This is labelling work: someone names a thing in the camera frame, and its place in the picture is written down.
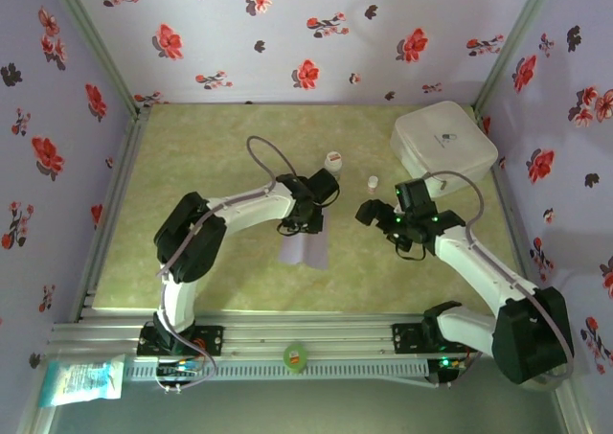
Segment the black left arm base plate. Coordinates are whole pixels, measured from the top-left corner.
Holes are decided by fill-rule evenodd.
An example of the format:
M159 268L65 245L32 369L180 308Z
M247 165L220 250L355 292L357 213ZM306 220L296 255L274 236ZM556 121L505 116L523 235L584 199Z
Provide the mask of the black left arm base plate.
M142 327L137 343L138 356L198 356L203 349L211 356L221 356L224 328L221 326L192 326L181 336L193 345L187 346L164 328L158 330L152 323Z

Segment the lilac cloth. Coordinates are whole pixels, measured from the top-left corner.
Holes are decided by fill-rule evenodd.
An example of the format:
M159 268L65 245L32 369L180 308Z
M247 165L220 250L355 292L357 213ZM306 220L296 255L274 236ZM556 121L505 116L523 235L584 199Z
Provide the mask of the lilac cloth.
M329 268L329 210L323 211L323 229L317 234L299 233L283 237L278 260L288 265L327 270Z

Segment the green round sticker roll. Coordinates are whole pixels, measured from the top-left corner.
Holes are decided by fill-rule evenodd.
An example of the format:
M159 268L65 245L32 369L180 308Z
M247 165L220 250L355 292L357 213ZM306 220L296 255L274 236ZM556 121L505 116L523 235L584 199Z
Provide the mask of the green round sticker roll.
M307 348L299 342L288 345L284 350L284 366L292 374L300 374L307 366Z

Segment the white pill bottle orange label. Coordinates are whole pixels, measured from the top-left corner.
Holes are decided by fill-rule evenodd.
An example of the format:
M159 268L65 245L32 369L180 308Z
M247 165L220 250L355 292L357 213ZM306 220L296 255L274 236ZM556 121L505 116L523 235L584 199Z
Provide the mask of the white pill bottle orange label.
M324 168L335 178L340 180L343 167L342 156L338 151L330 151L325 158Z

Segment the translucent white plastic storage box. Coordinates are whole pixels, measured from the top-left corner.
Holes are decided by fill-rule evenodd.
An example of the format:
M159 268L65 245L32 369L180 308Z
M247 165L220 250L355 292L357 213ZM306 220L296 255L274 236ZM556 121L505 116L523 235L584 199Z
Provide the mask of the translucent white plastic storage box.
M480 181L498 157L487 135L451 101L397 118L390 147L411 177L425 179L433 198L459 191L467 179Z

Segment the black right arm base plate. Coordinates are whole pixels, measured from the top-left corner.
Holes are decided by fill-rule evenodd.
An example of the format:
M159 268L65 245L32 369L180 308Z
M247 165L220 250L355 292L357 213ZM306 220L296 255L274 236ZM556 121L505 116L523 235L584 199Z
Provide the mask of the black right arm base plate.
M467 345L448 341L438 332L424 330L421 323L391 325L392 343L396 354L473 354Z

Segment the long aluminium mounting rail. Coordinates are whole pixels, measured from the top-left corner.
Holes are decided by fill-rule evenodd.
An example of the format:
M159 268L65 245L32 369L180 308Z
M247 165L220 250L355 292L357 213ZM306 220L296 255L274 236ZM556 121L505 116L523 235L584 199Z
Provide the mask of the long aluminium mounting rail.
M294 342L315 359L392 359L463 357L471 354L396 354L391 325L421 323L415 314L248 313L205 314L196 326L224 328L221 361L276 360ZM53 327L47 355L136 354L142 327L152 323L148 310L87 309L78 323ZM183 356L158 357L165 360Z

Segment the blue wet wipes packet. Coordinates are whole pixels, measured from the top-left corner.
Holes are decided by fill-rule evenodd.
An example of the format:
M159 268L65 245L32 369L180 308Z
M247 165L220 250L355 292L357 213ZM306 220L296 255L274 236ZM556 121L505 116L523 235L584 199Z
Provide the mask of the blue wet wipes packet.
M124 371L124 354L107 360L53 360L47 367L38 407L51 408L91 400L118 400L122 395Z

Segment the aluminium side rail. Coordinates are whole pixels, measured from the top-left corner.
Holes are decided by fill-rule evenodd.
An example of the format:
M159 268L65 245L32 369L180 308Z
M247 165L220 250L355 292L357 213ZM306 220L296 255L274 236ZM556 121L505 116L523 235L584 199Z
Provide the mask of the aluminium side rail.
M68 323L78 323L82 312L93 305L150 113L151 107L141 108L137 116L127 125Z
M534 289L534 286L529 285L533 282L538 284L539 281L532 277L530 260L526 258L526 247L522 244L520 227L511 206L511 195L503 180L503 155L491 141L488 141L488 144L497 154L491 166L492 180L497 192L497 204L493 204L492 209L497 220L488 221L477 230L473 250L485 259L483 265L488 274L483 281L478 277L475 288L491 311L498 315L498 309L506 300L517 300L521 297L512 285L515 281L529 291Z

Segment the aluminium corner post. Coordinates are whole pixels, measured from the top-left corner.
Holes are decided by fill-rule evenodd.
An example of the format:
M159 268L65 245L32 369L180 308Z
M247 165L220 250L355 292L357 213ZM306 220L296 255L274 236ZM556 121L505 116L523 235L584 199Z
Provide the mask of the aluminium corner post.
M71 17L71 20L80 33L82 39L85 41L102 70L109 78L111 85L122 100L131 119L136 120L140 114L140 109L133 101L119 68L113 61L113 58L110 55L101 34L99 33L83 3L81 0L59 0L59 2Z
M566 434L597 434L598 423L594 421L590 378L585 359L577 355L572 375L556 389L560 423Z
M39 388L34 388L28 396L16 434L51 434L57 408L40 407L40 392Z
M504 72L510 64L513 54L521 46L526 33L538 17L545 2L546 0L526 0L506 38L499 57L495 60L475 103L472 105L475 115L481 115L484 112L497 84L504 76Z

